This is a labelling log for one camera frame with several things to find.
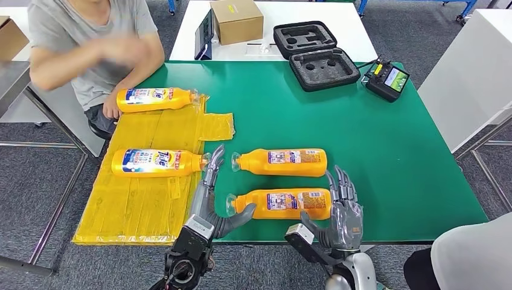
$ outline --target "plastic bottle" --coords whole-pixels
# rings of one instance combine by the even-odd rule
[[[112,172],[132,178],[187,176],[203,170],[209,160],[209,153],[196,155],[184,150],[126,149],[114,153]]]
[[[246,205],[256,204],[254,219],[300,219],[305,210],[311,219],[328,219],[331,195],[324,188],[289,188],[253,190],[246,195],[228,196],[229,215],[241,212]]]
[[[248,170],[261,175],[312,176],[324,175],[327,156],[322,149],[256,149],[247,154],[233,153],[233,171]]]
[[[200,102],[201,95],[195,89],[122,89],[117,93],[117,106],[125,113],[180,109]]]

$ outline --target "blue metal frame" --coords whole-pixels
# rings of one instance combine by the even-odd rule
[[[174,0],[167,0],[169,2],[169,12],[174,13],[176,11],[176,5],[174,4]]]
[[[410,0],[410,1],[436,1],[436,2],[446,2],[446,3],[448,3],[448,2],[465,2],[466,9],[464,9],[462,11],[462,13],[460,14],[460,16],[462,16],[463,18],[466,17],[466,15],[469,13],[471,8],[473,8],[473,6],[475,6],[475,3],[476,3],[476,0],[471,0],[471,1],[468,1],[468,0],[451,0],[451,1],[446,1],[446,0]],[[361,5],[359,6],[359,9],[357,9],[359,16],[364,15],[364,11],[365,11],[367,2],[368,2],[368,0],[361,0]]]

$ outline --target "man's arm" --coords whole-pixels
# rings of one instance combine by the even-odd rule
[[[137,86],[164,63],[164,48],[160,42],[158,32],[145,34],[140,39],[146,46],[146,53],[138,56],[141,60],[130,74],[117,84],[111,95],[103,103],[103,114],[107,118],[119,118],[121,115],[116,101],[118,91]]]
[[[140,55],[145,54],[146,43],[135,36],[94,39],[67,53],[33,47],[30,52],[30,78],[41,89],[56,89],[83,74],[101,59],[133,67],[141,61]]]

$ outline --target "yellow plastic wrap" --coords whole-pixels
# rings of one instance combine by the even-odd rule
[[[181,178],[123,178],[110,164],[118,149],[182,149],[231,139],[232,114],[204,114],[205,104],[124,114],[94,182],[73,242],[79,245],[171,245],[185,221],[201,173]]]

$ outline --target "cardboard box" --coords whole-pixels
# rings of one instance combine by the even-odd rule
[[[263,14],[253,0],[219,0],[210,5],[220,44],[263,38]]]
[[[9,16],[0,16],[0,61],[12,60],[28,44],[27,37]]]

